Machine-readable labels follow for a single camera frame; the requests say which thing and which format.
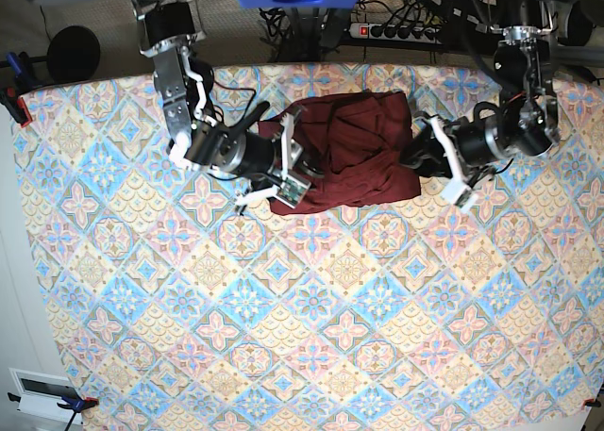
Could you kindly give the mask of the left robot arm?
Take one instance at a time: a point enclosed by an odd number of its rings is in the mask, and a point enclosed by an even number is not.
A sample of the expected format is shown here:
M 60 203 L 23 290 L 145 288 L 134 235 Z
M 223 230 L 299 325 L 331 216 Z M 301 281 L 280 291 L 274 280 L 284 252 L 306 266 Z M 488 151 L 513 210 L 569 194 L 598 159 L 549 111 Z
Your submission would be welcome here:
M 500 86 L 499 102 L 474 105 L 471 117 L 419 113 L 424 127 L 401 152 L 423 177 L 458 181 L 464 191 L 501 174 L 497 163 L 538 157 L 560 142 L 553 88 L 555 3 L 575 0 L 424 0 L 458 37 L 478 68 Z

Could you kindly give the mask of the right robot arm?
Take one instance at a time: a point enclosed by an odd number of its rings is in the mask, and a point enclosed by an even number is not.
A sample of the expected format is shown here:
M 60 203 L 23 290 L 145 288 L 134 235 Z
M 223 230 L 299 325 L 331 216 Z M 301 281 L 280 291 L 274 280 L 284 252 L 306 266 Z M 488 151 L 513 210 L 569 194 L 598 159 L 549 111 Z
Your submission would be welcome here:
M 70 0 L 28 1 L 61 5 Z M 154 65 L 154 86 L 170 137 L 169 159 L 177 168 L 203 171 L 219 180 L 248 180 L 235 200 L 239 213 L 260 200 L 269 201 L 281 214 L 307 212 L 304 200 L 323 173 L 297 135 L 305 108 L 286 109 L 267 136 L 252 129 L 270 107 L 266 101 L 245 111 L 236 124 L 221 122 L 210 100 L 213 70 L 193 50 L 206 34 L 193 19 L 190 1 L 129 1 L 140 52 Z

